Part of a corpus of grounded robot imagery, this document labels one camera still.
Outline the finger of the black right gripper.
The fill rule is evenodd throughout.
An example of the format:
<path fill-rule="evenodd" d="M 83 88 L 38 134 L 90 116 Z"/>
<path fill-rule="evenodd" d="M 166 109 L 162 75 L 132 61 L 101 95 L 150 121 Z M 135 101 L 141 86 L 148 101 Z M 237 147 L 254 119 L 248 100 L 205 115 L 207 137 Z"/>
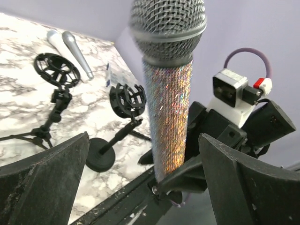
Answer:
<path fill-rule="evenodd" d="M 139 158 L 138 164 L 140 164 L 140 165 L 152 165 L 152 164 L 154 164 L 152 149 L 150 149 L 149 151 L 147 151 L 145 154 L 143 154 Z"/>

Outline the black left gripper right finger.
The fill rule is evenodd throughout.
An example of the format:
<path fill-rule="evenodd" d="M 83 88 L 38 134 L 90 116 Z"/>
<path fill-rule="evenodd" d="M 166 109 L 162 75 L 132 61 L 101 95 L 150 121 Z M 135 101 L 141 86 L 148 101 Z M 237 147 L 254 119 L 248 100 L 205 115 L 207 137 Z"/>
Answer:
<path fill-rule="evenodd" d="M 269 165 L 215 138 L 199 137 L 218 225 L 298 225 L 300 174 Z"/>

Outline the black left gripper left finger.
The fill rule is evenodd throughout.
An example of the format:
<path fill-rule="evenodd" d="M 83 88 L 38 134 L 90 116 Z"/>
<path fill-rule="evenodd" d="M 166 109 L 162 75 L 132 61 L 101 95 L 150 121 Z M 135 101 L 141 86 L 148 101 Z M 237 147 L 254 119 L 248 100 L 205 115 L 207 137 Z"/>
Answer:
<path fill-rule="evenodd" d="M 2 225 L 66 225 L 89 151 L 78 134 L 0 168 Z"/>

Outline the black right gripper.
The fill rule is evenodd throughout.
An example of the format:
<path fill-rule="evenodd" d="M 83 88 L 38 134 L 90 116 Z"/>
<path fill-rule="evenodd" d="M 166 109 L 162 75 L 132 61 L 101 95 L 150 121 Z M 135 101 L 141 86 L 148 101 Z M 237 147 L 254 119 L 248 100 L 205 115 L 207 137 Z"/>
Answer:
<path fill-rule="evenodd" d="M 186 139 L 186 157 L 192 157 L 182 166 L 156 182 L 155 171 L 147 182 L 147 197 L 163 199 L 169 191 L 203 193 L 207 189 L 198 137 L 206 133 L 225 145 L 252 157 L 267 153 L 270 144 L 294 131 L 296 127 L 282 108 L 274 101 L 263 100 L 263 106 L 254 110 L 243 127 L 232 124 L 221 114 L 193 102 L 189 108 Z"/>

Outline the copper body mesh microphone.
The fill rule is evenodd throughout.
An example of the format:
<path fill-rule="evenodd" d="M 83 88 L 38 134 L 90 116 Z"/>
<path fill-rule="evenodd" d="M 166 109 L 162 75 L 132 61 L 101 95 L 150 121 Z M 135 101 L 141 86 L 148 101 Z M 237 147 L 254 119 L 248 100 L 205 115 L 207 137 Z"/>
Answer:
<path fill-rule="evenodd" d="M 135 0 L 129 26 L 142 53 L 157 181 L 184 163 L 193 50 L 206 29 L 202 0 Z"/>

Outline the silver grey handheld microphone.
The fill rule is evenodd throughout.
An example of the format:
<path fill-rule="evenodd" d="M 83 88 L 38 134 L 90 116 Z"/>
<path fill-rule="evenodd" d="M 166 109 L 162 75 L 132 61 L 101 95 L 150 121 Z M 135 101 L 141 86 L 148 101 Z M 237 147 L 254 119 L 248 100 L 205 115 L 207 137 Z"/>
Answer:
<path fill-rule="evenodd" d="M 94 79 L 93 72 L 92 72 L 90 66 L 88 65 L 84 55 L 82 54 L 82 51 L 80 50 L 80 48 L 76 42 L 75 36 L 69 31 L 64 31 L 62 33 L 62 39 L 63 39 L 63 42 L 65 43 L 65 45 L 67 46 L 67 48 L 70 50 L 70 52 L 74 56 L 74 58 L 77 60 L 77 62 L 80 64 L 82 69 L 87 74 L 88 79 L 89 80 Z"/>

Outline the white foam-head microphone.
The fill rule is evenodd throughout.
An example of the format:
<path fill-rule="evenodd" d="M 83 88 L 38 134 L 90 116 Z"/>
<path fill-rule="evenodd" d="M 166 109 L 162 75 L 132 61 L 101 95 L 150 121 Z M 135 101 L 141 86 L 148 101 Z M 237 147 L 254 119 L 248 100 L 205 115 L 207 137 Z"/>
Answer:
<path fill-rule="evenodd" d="M 60 53 L 60 55 L 66 59 L 68 59 L 70 62 L 74 64 L 74 66 L 79 70 L 79 73 L 81 75 L 82 82 L 85 81 L 85 78 L 83 77 L 86 75 L 80 64 L 77 62 L 75 57 L 72 55 L 70 50 L 67 48 L 65 43 L 63 42 L 62 36 L 59 32 L 55 30 L 50 30 L 47 32 L 47 40 L 50 44 L 52 44 L 57 51 Z"/>

